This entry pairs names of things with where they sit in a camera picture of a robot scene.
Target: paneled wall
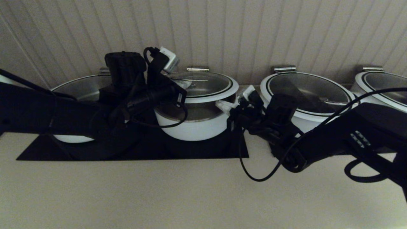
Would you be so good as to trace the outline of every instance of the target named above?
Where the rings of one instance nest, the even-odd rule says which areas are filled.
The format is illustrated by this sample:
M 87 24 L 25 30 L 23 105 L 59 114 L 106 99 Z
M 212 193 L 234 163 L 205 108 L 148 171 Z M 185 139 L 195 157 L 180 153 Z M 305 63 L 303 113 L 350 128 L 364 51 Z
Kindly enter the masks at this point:
M 0 0 L 0 14 L 0 67 L 48 87 L 146 46 L 243 84 L 281 64 L 339 83 L 360 64 L 407 71 L 407 0 Z

